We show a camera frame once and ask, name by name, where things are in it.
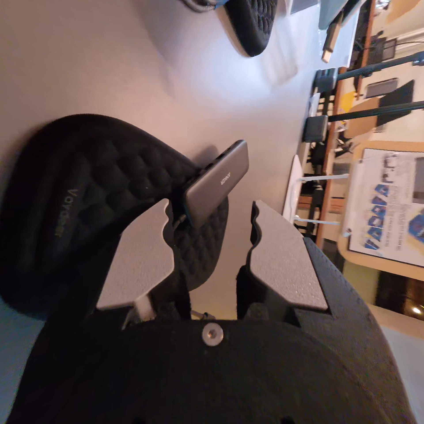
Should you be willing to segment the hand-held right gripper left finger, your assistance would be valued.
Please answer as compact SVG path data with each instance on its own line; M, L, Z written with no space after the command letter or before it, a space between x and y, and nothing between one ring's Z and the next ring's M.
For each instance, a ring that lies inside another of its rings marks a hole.
M162 199L133 220L123 231L96 308L135 309L141 321L157 315L153 291L175 271L173 213Z

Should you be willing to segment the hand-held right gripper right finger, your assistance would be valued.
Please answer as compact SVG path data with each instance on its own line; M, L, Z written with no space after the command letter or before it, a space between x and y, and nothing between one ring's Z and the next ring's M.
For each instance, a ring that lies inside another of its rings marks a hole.
M261 200L252 204L252 247L247 270L276 306L325 312L328 304L307 251L304 237L281 214Z

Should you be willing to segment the grey usb hub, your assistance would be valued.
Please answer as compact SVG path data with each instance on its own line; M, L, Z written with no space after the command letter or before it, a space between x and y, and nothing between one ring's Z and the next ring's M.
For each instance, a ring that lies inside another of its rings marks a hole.
M200 228L249 170L248 145L238 140L187 185L182 203L194 228Z

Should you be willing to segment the large black wrist rest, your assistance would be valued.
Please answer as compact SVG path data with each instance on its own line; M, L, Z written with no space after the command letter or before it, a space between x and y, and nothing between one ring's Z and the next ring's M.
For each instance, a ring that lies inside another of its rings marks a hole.
M123 120L74 114L40 128L22 149L1 205L1 297L45 320L96 256L162 199L173 224L201 168Z

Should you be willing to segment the white stand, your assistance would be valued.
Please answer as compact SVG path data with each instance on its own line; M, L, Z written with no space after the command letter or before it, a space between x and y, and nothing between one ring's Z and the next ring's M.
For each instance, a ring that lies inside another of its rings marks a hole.
M325 220L313 220L313 219L302 219L297 214L297 206L300 197L302 184L305 182L319 182L319 181L331 181L337 179L346 179L349 177L348 173L340 175L330 176L311 176L304 177L303 169L298 155L294 155L293 162L290 171L290 178L288 182L283 217L292 225L295 221L312 223L312 224L327 224L327 225L340 225L339 222L325 221Z

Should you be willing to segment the wooden board with poster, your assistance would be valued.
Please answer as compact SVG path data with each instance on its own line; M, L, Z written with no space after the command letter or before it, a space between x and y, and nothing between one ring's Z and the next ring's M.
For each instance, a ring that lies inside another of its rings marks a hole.
M337 241L349 262L423 281L423 142L355 149Z

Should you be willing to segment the dark grey clamp block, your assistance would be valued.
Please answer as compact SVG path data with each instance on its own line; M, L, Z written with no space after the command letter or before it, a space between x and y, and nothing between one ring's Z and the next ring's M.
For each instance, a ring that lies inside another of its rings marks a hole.
M337 84L338 68L317 70L312 89L318 93L332 92Z
M328 115L308 117L305 121L302 141L307 143L324 142L328 128Z

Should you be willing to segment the dark metal pole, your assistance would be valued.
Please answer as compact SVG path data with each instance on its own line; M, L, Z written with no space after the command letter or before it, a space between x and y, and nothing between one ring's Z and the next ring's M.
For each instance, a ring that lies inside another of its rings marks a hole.
M378 107L374 109L366 109L358 112L348 112L343 114L333 114L327 117L329 123L343 120L359 119L365 117L382 116L387 114L400 114L413 110L424 109L424 102L403 103L392 106Z
M355 77L369 77L374 72L381 71L383 69L391 68L394 66L399 66L405 63L412 63L413 66L423 66L424 65L424 52L417 52L415 54L401 57L398 59L392 59L389 61L379 62L377 64L367 65L355 70L347 71L341 73L337 76L336 81L342 81L349 78Z

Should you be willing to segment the small black wrist rest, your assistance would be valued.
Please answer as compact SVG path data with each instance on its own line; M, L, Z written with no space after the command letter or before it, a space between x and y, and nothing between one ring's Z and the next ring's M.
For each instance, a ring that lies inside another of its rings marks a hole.
M277 0L229 0L224 5L232 28L247 56L268 46L277 13Z

